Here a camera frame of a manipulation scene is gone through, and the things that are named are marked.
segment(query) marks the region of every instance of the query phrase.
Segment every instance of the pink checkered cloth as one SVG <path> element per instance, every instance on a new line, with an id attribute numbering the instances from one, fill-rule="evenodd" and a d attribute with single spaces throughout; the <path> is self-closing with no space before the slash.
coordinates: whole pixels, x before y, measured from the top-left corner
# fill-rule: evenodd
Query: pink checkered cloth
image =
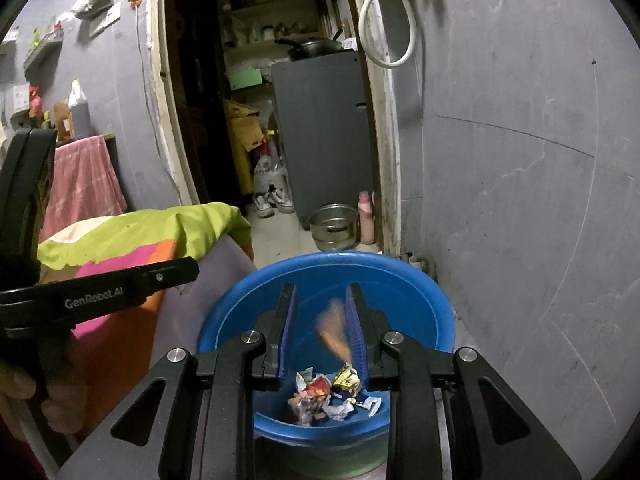
<path id="1" fill-rule="evenodd" d="M 104 137 L 75 140 L 56 149 L 53 184 L 40 241 L 75 222 L 119 215 L 126 208 Z"/>

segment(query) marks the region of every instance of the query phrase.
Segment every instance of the metal bolt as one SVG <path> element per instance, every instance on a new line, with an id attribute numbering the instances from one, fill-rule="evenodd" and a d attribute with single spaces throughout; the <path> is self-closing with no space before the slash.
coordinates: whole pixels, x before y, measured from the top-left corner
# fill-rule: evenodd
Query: metal bolt
<path id="1" fill-rule="evenodd" d="M 402 341 L 404 341 L 404 336 L 401 333 L 392 330 L 391 332 L 387 332 L 385 334 L 385 341 L 390 345 L 399 345 Z"/>
<path id="2" fill-rule="evenodd" d="M 458 351 L 458 355 L 460 356 L 460 359 L 466 361 L 467 363 L 470 363 L 471 361 L 476 360 L 476 358 L 478 357 L 478 352 L 476 352 L 473 348 L 461 348 Z"/>
<path id="3" fill-rule="evenodd" d="M 169 359 L 172 363 L 179 363 L 185 357 L 187 357 L 187 352 L 182 348 L 174 348 L 173 350 L 169 350 L 169 353 L 166 355 L 166 358 Z"/>
<path id="4" fill-rule="evenodd" d="M 245 333 L 242 334 L 241 338 L 242 338 L 242 342 L 244 343 L 247 343 L 247 344 L 255 343 L 260 339 L 260 332 L 258 332 L 257 330 L 247 330 Z"/>

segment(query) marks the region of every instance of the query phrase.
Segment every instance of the blue gripper pad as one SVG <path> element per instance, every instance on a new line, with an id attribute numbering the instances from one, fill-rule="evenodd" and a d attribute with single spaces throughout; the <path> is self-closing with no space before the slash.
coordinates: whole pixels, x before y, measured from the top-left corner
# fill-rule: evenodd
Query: blue gripper pad
<path id="1" fill-rule="evenodd" d="M 358 377 L 366 388 L 369 383 L 369 365 L 367 363 L 367 346 L 360 325 L 360 317 L 356 307 L 356 300 L 351 285 L 347 287 L 344 303 L 344 318 L 346 321 L 347 344 L 351 349 L 351 365 L 356 368 Z"/>
<path id="2" fill-rule="evenodd" d="M 280 340 L 280 352 L 278 354 L 278 382 L 280 386 L 289 373 L 289 362 L 291 348 L 293 346 L 294 329 L 296 325 L 296 314 L 298 312 L 298 288 L 293 287 L 289 299 L 289 308 L 282 329 L 282 339 Z"/>

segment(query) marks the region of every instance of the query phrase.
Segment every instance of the gray refrigerator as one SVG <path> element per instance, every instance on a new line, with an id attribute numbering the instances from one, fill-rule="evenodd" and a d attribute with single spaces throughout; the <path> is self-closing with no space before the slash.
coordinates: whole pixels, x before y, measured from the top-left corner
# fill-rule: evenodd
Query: gray refrigerator
<path id="1" fill-rule="evenodd" d="M 369 118 L 353 50 L 271 67 L 280 145 L 300 224 L 373 191 Z"/>

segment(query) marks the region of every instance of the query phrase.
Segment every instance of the doorway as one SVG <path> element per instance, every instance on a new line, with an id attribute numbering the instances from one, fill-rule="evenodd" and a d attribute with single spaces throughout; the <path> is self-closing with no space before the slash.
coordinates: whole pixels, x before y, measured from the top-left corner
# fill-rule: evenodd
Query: doorway
<path id="1" fill-rule="evenodd" d="M 198 196 L 242 208 L 259 267 L 317 251 L 310 216 L 323 205 L 355 208 L 363 191 L 375 203 L 372 99 L 348 0 L 166 0 L 166 23 Z M 339 50 L 295 60 L 292 41 L 332 38 Z"/>

